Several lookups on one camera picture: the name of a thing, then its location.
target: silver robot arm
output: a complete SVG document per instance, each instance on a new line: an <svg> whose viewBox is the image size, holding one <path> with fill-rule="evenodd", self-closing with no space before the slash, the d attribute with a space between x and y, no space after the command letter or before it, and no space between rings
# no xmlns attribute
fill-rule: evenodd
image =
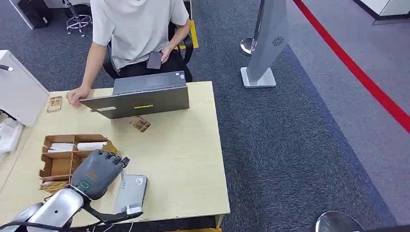
<svg viewBox="0 0 410 232"><path fill-rule="evenodd" d="M37 203L21 212L12 223L0 227L2 232L15 232L25 227L27 232L75 231L70 228L73 216L86 210L99 222L112 224L140 216L143 212L123 211L118 214L103 214L91 207L91 201L101 198L108 186L128 163L115 154L94 150L74 171L70 185L59 190L47 202Z"/></svg>

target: cardboard organizer box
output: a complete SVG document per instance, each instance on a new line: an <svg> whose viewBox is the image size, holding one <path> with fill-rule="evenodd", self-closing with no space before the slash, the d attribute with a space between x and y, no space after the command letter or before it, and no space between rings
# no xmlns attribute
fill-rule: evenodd
<svg viewBox="0 0 410 232"><path fill-rule="evenodd" d="M117 153L113 143L100 134L64 134L49 135L44 139L42 147L41 160L44 162L44 168L39 171L39 177L43 181L40 190L50 193L63 189L69 185L71 177L76 168L92 152L78 151L78 143L107 142L101 150L111 153ZM72 143L72 151L48 153L52 143Z"/></svg>

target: red floor tape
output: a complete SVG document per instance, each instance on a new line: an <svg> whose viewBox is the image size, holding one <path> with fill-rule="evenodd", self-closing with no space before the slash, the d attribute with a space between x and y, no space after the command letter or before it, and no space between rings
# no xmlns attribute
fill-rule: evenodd
<svg viewBox="0 0 410 232"><path fill-rule="evenodd" d="M339 59L347 66L351 73L373 95L373 97L395 118L395 120L410 133L410 116L404 112L370 77L353 61L335 39L320 24L302 0L293 0L312 26L329 45Z"/></svg>

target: chair armrest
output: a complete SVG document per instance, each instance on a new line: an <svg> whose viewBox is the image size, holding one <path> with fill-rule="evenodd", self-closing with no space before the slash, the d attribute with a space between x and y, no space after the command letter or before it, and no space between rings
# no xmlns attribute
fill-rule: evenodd
<svg viewBox="0 0 410 232"><path fill-rule="evenodd" d="M114 68L112 59L111 59L111 45L107 45L107 52L105 53L104 63L102 64L105 71L110 75L112 78L117 79L120 78L119 74Z"/></svg>
<svg viewBox="0 0 410 232"><path fill-rule="evenodd" d="M190 35L187 35L184 39L184 44L185 44L185 57L184 57L184 62L188 64L188 62L191 59L192 53L193 53L193 43Z"/></svg>

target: man's hand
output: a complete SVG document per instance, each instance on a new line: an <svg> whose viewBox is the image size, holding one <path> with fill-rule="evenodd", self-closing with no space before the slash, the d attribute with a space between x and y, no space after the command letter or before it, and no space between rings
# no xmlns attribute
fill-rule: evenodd
<svg viewBox="0 0 410 232"><path fill-rule="evenodd" d="M169 54L172 52L173 48L170 48L169 46L166 46L162 49L162 58L161 58L161 63L165 63L168 58L169 58Z"/></svg>
<svg viewBox="0 0 410 232"><path fill-rule="evenodd" d="M66 98L71 105L78 105L78 100L80 98L86 98L89 94L90 88L85 86L80 86L79 88L73 89L66 94Z"/></svg>

